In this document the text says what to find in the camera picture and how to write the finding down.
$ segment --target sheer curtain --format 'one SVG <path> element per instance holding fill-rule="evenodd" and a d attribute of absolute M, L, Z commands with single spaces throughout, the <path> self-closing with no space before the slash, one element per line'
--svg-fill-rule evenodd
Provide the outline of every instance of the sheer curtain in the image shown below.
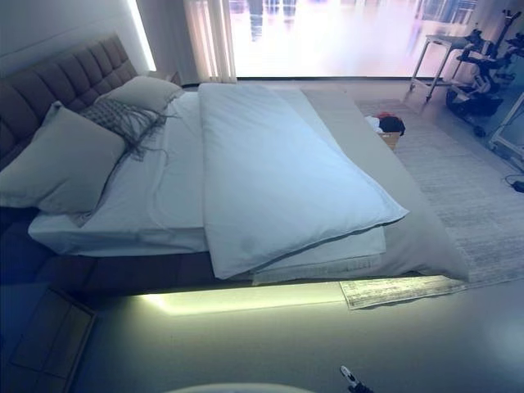
<path fill-rule="evenodd" d="M 198 75 L 202 82 L 237 82 L 228 0 L 184 0 Z"/>

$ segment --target pillow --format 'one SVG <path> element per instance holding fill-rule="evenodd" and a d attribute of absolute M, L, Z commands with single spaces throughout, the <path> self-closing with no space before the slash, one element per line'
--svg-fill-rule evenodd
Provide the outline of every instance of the pillow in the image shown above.
<path fill-rule="evenodd" d="M 166 80 L 135 76 L 103 97 L 159 113 L 164 111 L 171 100 L 183 93 L 180 86 Z"/>
<path fill-rule="evenodd" d="M 55 102 L 33 141 L 0 172 L 0 206 L 90 211 L 124 149 L 121 137 Z"/>
<path fill-rule="evenodd" d="M 79 114 L 122 137 L 126 150 L 139 160 L 145 152 L 142 140 L 166 121 L 163 115 L 109 98 L 95 102 Z"/>

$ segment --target white pillow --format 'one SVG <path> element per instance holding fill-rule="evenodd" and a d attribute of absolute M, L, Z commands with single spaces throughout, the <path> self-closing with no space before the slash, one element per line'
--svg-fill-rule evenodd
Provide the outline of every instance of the white pillow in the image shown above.
<path fill-rule="evenodd" d="M 103 97 L 158 113 L 163 112 L 171 100 L 183 93 L 180 86 L 166 80 L 136 76 Z"/>
<path fill-rule="evenodd" d="M 33 141 L 0 172 L 0 206 L 88 212 L 124 148 L 121 137 L 57 102 Z"/>

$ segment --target tufted headboard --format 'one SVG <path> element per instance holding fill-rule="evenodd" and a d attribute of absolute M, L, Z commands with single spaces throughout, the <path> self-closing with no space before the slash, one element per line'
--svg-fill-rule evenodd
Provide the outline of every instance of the tufted headboard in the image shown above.
<path fill-rule="evenodd" d="M 29 145 L 49 106 L 81 111 L 137 75 L 116 34 L 0 80 L 0 170 Z"/>

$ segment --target gray rug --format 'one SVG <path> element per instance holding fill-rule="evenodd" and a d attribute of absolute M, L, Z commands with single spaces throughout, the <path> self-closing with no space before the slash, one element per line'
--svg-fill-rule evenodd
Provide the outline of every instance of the gray rug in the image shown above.
<path fill-rule="evenodd" d="M 406 134 L 395 154 L 415 178 L 470 268 L 470 282 L 443 276 L 341 282 L 351 309 L 437 296 L 524 278 L 524 195 L 444 131 L 396 100 L 357 102 L 389 111 Z"/>

